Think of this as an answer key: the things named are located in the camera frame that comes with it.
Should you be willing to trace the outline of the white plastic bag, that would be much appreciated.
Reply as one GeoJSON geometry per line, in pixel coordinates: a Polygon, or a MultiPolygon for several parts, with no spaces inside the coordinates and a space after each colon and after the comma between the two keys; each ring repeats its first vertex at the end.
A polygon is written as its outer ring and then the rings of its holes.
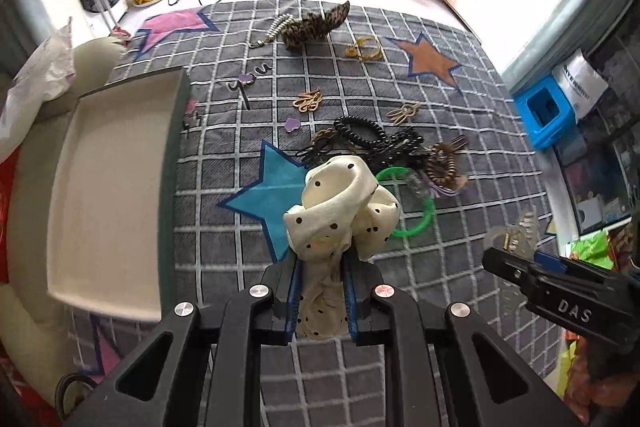
{"type": "Polygon", "coordinates": [[[42,104],[70,89],[76,75],[72,21],[44,40],[14,77],[1,113],[1,161],[25,140],[42,104]]]}

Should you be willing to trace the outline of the green plastic bangle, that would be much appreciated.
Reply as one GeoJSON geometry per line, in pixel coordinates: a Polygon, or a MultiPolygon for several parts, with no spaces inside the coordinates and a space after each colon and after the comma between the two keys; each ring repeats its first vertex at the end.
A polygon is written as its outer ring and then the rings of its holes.
{"type": "Polygon", "coordinates": [[[382,169],[375,175],[378,181],[404,181],[407,191],[411,193],[416,208],[420,209],[420,219],[411,228],[397,227],[392,236],[395,239],[410,239],[425,232],[433,223],[435,217],[435,203],[431,198],[428,187],[421,180],[416,170],[408,167],[392,166],[382,169]]]}

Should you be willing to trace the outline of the gold hair claw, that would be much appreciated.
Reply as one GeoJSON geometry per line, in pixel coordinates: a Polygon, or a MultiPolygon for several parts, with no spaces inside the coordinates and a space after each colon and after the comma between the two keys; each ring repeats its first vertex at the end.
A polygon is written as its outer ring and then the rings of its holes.
{"type": "Polygon", "coordinates": [[[347,58],[356,58],[360,62],[381,60],[383,50],[378,38],[371,35],[358,37],[344,52],[347,58]]]}

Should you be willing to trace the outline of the gold flower hair clip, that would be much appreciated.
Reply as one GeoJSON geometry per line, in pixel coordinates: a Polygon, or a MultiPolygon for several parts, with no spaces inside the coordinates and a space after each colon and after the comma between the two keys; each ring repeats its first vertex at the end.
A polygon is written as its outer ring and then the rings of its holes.
{"type": "Polygon", "coordinates": [[[314,113],[319,108],[322,100],[323,95],[321,91],[316,89],[299,93],[299,95],[296,96],[295,101],[292,103],[292,106],[301,114],[314,113]]]}

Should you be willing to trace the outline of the clear plastic hair claw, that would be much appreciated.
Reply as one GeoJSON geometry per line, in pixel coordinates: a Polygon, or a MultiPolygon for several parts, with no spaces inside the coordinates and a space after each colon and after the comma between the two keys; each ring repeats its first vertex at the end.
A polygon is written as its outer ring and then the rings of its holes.
{"type": "Polygon", "coordinates": [[[514,225],[492,227],[484,237],[484,248],[494,247],[523,259],[533,260],[540,239],[537,210],[523,210],[514,225]]]}

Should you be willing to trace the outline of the purple heart clip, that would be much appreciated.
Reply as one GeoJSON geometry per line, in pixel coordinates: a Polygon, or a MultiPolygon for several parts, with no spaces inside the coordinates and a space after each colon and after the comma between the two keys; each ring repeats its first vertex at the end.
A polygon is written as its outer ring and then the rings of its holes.
{"type": "Polygon", "coordinates": [[[288,117],[288,119],[285,121],[283,125],[283,129],[288,133],[292,133],[298,130],[299,128],[300,128],[300,120],[292,117],[288,117]]]}

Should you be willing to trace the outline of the black hairpin with purple charm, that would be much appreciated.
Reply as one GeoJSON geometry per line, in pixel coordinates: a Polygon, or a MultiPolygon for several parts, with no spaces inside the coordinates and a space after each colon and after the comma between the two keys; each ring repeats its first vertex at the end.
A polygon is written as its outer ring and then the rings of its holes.
{"type": "Polygon", "coordinates": [[[238,92],[243,107],[246,110],[250,110],[250,100],[248,99],[246,88],[253,86],[258,77],[265,76],[271,71],[272,67],[270,65],[262,63],[250,72],[244,72],[244,74],[239,75],[235,80],[227,81],[226,87],[230,92],[238,92]]]}

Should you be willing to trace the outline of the shallow beige tray box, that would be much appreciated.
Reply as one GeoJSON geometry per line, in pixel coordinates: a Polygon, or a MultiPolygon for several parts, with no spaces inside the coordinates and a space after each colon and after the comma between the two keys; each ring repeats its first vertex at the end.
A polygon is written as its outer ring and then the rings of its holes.
{"type": "Polygon", "coordinates": [[[176,301],[174,197],[190,79],[182,67],[81,96],[52,185],[51,297],[77,309],[157,322],[176,301]]]}

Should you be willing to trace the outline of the leopard print scrunchie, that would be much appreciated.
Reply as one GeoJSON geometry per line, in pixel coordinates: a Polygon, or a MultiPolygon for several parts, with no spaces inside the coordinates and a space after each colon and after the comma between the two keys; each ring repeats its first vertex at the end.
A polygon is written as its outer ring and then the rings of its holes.
{"type": "Polygon", "coordinates": [[[324,15],[306,13],[299,20],[291,20],[285,24],[280,32],[282,42],[289,50],[300,50],[308,42],[320,41],[345,23],[349,11],[350,2],[346,1],[335,5],[324,15]]]}

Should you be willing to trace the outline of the gold bunny hair clip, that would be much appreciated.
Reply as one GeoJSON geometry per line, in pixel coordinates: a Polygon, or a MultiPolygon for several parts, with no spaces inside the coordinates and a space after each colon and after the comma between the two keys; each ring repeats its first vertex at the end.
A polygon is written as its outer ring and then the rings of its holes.
{"type": "Polygon", "coordinates": [[[386,116],[394,126],[401,126],[402,124],[405,124],[405,122],[410,118],[416,116],[420,108],[420,103],[404,104],[403,106],[390,110],[386,114],[386,116]]]}

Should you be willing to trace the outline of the blue plastic stool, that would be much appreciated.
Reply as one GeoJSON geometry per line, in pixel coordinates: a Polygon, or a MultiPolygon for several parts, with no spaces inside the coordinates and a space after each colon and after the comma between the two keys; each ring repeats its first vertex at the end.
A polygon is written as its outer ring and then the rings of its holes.
{"type": "Polygon", "coordinates": [[[515,95],[514,103],[534,150],[547,150],[576,126],[574,109],[552,75],[515,95]]]}

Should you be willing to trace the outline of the small black hairpins with pink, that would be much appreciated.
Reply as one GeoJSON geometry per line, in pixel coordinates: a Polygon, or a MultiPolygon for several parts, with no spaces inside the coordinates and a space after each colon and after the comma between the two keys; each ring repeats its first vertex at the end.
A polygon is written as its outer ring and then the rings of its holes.
{"type": "Polygon", "coordinates": [[[203,116],[198,109],[198,101],[195,98],[186,103],[186,113],[184,113],[182,120],[182,132],[189,135],[193,129],[199,128],[202,125],[203,116]]]}

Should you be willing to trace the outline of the cream polka dot scrunchie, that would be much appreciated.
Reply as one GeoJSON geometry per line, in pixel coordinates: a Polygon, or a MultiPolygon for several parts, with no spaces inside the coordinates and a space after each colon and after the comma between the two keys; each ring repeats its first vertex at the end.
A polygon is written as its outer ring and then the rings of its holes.
{"type": "Polygon", "coordinates": [[[302,202],[283,215],[288,246],[303,263],[297,335],[347,334],[342,254],[355,248],[367,260],[382,251],[399,215],[397,198],[358,156],[338,155],[307,172],[302,202]]]}

